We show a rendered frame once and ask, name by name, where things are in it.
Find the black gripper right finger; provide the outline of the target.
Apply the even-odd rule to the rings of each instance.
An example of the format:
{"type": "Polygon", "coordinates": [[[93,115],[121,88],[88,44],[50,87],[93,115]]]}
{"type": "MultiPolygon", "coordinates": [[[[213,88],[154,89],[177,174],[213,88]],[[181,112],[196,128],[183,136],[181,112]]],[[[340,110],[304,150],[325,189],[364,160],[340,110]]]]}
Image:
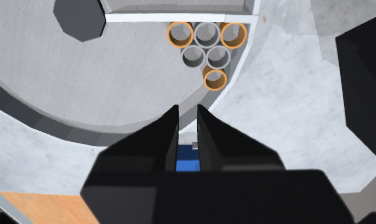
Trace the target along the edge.
{"type": "Polygon", "coordinates": [[[212,171],[286,170],[277,151],[216,118],[201,104],[197,143],[200,171],[211,171],[211,160],[212,171]]]}

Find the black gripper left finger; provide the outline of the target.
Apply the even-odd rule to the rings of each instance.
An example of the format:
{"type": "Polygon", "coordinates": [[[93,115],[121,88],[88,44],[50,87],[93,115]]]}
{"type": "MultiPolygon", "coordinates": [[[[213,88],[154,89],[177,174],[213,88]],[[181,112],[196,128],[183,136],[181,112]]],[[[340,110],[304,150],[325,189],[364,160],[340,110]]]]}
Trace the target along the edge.
{"type": "Polygon", "coordinates": [[[99,152],[91,170],[151,168],[176,171],[178,142],[179,105],[175,104],[159,119],[99,152]]]}

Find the blue open crate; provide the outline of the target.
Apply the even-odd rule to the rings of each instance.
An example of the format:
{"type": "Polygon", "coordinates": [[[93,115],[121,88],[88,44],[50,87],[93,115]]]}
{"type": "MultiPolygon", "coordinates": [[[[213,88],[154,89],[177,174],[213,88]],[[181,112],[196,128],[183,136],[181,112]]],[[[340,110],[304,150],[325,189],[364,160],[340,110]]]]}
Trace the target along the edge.
{"type": "Polygon", "coordinates": [[[178,145],[176,171],[200,171],[198,149],[192,145],[178,145]]]}

